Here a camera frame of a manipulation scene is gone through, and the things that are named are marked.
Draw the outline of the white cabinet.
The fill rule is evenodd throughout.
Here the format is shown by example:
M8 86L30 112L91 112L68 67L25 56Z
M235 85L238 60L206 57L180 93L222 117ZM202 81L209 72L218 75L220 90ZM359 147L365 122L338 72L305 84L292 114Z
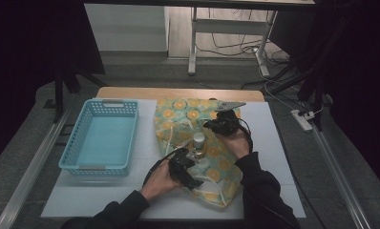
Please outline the white cabinet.
M85 4L101 51L167 52L166 7Z

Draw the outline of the small white-capped bottle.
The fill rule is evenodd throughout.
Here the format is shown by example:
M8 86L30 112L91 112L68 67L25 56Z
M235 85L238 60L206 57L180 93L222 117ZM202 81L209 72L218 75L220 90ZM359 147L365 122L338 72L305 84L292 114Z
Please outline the small white-capped bottle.
M201 150L205 141L204 133L193 134L193 147L195 150Z

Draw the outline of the orange flower fabric bag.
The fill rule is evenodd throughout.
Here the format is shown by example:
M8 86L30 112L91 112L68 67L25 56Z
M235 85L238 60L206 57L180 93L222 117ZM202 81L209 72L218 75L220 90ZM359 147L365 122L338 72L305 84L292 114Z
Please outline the orange flower fabric bag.
M220 100L199 98L163 98L157 101L154 123L160 153L168 163L180 143L192 140L189 146L193 146L193 134L204 133L201 162L188 170L202 185L189 192L208 204L224 208L239 190L241 170L213 131L202 126L217 117L220 103Z

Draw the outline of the white metal desk frame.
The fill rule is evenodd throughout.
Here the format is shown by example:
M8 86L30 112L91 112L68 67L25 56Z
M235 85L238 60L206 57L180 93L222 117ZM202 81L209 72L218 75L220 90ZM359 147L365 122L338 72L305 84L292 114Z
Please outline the white metal desk frame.
M269 76L269 71L264 59L265 45L274 25L277 12L270 10L267 19L262 21L235 21L224 19L199 19L198 9L193 8L191 19L191 44L189 51L188 74L196 73L196 37L198 33L221 33L221 34L245 34L259 35L262 38L261 45L254 49L262 76Z

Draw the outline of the black tripod stand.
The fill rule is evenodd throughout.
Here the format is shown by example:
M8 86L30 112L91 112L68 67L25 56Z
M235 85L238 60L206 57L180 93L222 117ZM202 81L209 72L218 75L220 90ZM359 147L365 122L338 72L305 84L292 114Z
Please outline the black tripod stand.
M107 87L107 84L96 78L91 73L83 71L75 65L68 67L60 68L55 73L55 117L53 122L56 123L60 120L63 115L63 86L66 86L68 91L72 94L77 94L81 90L81 85L78 82L77 77L81 75L84 78L88 79L92 83L96 84L99 87Z

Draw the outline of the white power strip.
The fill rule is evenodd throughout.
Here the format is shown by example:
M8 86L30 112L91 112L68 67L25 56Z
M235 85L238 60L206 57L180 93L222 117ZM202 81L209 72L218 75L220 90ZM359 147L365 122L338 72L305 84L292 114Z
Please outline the white power strip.
M304 132L309 132L312 130L312 126L308 123L306 118L302 114L300 114L299 110L292 110L290 113Z

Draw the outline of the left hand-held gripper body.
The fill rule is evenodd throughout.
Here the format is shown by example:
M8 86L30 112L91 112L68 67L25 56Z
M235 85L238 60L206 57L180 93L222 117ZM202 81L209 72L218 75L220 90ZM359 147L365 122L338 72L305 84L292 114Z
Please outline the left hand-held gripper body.
M194 178L188 170L201 162L201 150L189 146L190 143L192 140L185 140L172 152L169 158L171 178Z

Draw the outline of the person's right hand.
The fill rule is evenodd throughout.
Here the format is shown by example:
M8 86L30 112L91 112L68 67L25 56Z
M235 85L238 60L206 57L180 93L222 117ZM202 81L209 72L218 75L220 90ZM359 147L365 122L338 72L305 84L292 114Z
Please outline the person's right hand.
M240 159L250 153L250 147L246 134L241 130L238 130L236 133L228 136L216 134L216 137L225 145L227 150L232 153L236 159Z

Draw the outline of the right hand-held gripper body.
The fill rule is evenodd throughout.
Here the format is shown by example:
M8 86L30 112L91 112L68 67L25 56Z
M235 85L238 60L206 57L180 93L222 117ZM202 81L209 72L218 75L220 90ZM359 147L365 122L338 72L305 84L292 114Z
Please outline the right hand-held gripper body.
M216 122L216 127L212 130L220 135L232 135L240 127L239 119L235 114L235 109L244 106L245 102L222 102L216 109L217 117L212 119Z

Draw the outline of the black metal stands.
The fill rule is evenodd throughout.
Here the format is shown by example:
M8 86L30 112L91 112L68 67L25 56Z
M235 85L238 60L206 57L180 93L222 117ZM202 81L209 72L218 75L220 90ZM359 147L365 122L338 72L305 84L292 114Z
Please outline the black metal stands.
M312 6L278 10L270 41L290 55L289 65L298 74L286 82L274 81L264 87L270 95L297 84L297 97L307 101L314 97L314 111L322 110L324 70L339 37L361 0L313 0Z

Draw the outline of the aluminium floor rail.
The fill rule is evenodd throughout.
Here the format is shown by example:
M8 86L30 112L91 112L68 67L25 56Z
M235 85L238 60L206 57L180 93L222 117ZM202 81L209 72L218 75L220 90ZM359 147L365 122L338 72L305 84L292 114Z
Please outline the aluminium floor rail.
M316 126L312 129L312 134L322 152L323 158L329 168L339 193L344 200L349 214L357 229L371 229L369 220L352 188L348 183L337 158L335 157L327 138Z
M15 188L10 200L0 216L0 229L11 229L14 225L15 220L17 219L34 183L36 182L57 137L59 136L71 113L71 108L71 106L66 108L63 114L46 132L41 144L34 153L26 172L21 177L17 187Z

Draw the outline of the white table mat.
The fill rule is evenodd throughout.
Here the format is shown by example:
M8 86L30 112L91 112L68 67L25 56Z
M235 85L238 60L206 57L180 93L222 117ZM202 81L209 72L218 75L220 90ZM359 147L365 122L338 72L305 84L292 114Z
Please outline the white table mat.
M49 219L91 217L109 202L122 201L140 188L149 169L160 158L154 127L155 109L154 100L139 101L136 143L127 177L73 176L63 171L41 216ZM241 107L241 116L251 129L254 150L259 153L261 167L278 179L283 201L293 209L297 218L303 218L306 213L268 104L249 102ZM151 202L141 215L144 220L231 220L242 217L241 193L227 207L221 208L194 198L187 190L180 188Z

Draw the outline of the person's left hand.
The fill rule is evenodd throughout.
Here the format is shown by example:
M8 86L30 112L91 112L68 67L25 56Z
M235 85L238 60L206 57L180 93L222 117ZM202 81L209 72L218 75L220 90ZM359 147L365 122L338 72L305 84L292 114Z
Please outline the person's left hand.
M163 160L139 192L150 201L180 186L181 184L170 176L168 161Z

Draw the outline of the blue plastic basket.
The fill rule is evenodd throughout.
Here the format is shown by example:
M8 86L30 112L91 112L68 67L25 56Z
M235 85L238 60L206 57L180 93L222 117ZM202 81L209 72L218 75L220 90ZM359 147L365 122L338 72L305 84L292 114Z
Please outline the blue plastic basket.
M58 162L59 168L74 176L127 177L138 110L136 100L87 100Z

